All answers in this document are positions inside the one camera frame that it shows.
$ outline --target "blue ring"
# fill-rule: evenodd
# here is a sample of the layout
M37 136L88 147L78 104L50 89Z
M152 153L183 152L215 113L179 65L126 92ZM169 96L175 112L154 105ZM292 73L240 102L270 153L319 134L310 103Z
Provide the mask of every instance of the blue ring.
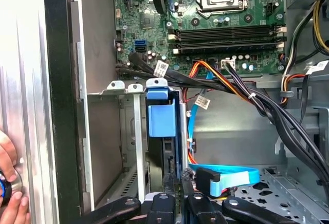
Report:
M3 189L3 191L4 191L3 194L2 194L2 197L5 197L5 195L6 195L6 189L5 189L5 185L2 182L2 180L0 180L0 185L1 185L2 189Z

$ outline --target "chip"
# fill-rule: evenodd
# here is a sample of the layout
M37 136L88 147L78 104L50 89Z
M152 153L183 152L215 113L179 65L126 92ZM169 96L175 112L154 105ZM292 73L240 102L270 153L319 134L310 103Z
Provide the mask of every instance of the chip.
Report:
M154 15L150 13L141 13L139 17L141 29L152 29L154 27Z

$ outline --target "side panel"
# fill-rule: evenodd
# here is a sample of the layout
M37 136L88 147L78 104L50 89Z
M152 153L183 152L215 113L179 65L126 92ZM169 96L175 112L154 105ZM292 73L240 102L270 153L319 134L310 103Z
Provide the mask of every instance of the side panel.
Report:
M44 0L0 0L0 129L13 141L32 223L58 223Z

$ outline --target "motherboard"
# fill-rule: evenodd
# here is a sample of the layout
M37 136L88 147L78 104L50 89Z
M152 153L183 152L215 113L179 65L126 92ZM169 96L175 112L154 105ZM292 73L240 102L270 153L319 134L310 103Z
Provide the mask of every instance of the motherboard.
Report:
M162 60L185 74L198 60L243 75L284 69L283 0L115 0L115 9L120 64L138 51L152 67Z

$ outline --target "cable tie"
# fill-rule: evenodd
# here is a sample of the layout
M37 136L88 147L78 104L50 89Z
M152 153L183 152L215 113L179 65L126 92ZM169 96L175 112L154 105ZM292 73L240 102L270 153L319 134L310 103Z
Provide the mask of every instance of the cable tie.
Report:
M256 96L256 94L253 92L253 93L250 94L250 96L248 96L248 99L251 99L251 98L253 98L255 96Z

